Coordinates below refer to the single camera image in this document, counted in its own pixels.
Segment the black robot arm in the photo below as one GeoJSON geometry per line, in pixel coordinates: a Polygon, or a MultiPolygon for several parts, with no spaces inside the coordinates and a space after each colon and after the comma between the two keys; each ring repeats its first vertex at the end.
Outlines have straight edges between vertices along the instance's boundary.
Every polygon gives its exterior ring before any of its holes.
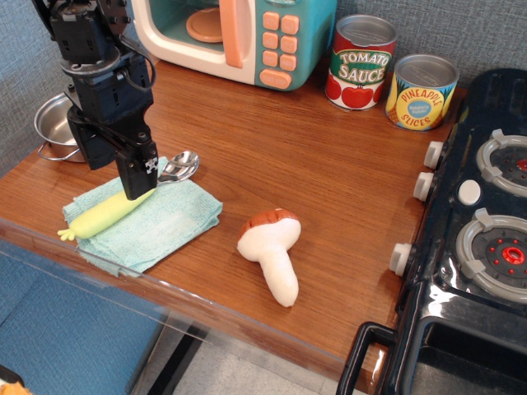
{"type": "Polygon", "coordinates": [[[72,80],[67,120],[91,169],[114,162],[130,200],[156,187],[158,153],[144,116],[156,70],[124,31],[125,1],[35,1],[72,80]]]}

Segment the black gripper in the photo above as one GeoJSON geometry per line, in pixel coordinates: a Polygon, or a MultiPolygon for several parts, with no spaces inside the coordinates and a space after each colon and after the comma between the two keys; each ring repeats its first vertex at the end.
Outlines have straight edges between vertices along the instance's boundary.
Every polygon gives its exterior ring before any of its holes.
{"type": "Polygon", "coordinates": [[[156,70],[144,53],[111,52],[95,63],[60,62],[71,79],[67,121],[92,170],[116,158],[128,200],[157,184],[159,157],[144,116],[153,104],[156,70]]]}

